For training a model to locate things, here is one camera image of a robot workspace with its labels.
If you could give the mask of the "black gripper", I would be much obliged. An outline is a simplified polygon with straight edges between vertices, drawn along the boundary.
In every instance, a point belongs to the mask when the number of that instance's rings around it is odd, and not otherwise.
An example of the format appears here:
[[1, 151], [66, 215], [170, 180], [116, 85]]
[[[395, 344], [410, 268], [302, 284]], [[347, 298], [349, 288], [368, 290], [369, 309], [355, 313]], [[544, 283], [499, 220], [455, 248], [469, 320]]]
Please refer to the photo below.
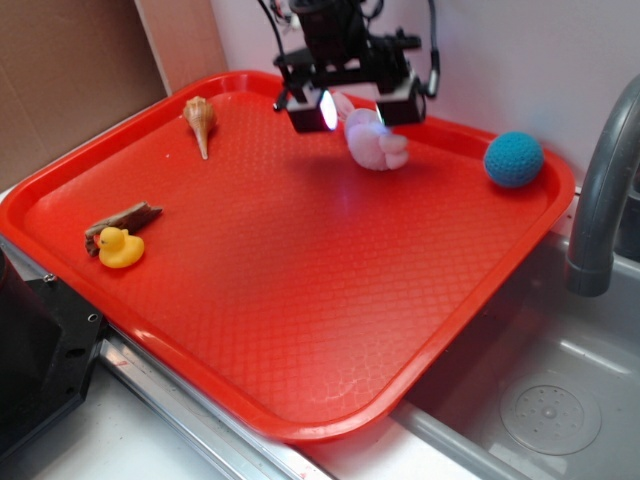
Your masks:
[[[318, 58], [309, 47], [279, 54], [274, 65], [280, 70], [283, 87], [274, 109], [286, 109], [297, 133], [331, 132], [337, 128], [337, 107], [329, 91], [314, 89], [367, 83], [382, 95], [376, 107], [385, 126], [422, 123], [426, 100], [420, 81], [409, 79], [412, 68], [405, 57], [407, 50], [422, 47], [421, 39], [398, 29], [393, 35], [367, 33], [351, 46], [348, 52], [333, 40], [322, 38], [317, 52], [330, 53], [328, 59]], [[314, 90], [308, 102], [306, 87]]]

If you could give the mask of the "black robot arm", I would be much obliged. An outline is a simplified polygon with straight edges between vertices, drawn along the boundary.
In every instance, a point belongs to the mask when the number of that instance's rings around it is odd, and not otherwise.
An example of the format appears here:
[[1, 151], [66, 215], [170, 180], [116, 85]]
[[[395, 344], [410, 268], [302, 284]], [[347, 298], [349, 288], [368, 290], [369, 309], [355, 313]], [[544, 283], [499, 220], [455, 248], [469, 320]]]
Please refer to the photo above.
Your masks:
[[421, 123], [426, 118], [427, 85], [405, 57], [421, 39], [399, 29], [392, 35], [370, 32], [359, 1], [292, 1], [305, 46], [274, 60], [283, 91], [274, 109], [285, 111], [299, 134], [337, 128], [336, 87], [376, 87], [376, 112], [387, 127]]

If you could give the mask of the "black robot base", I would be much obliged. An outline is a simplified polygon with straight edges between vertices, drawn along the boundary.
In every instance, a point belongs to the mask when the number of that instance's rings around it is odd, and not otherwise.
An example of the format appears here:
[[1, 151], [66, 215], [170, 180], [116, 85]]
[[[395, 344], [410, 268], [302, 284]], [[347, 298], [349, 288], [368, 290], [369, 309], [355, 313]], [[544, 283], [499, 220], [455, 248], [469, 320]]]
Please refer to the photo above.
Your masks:
[[106, 329], [61, 280], [23, 279], [1, 254], [1, 459], [86, 399]]

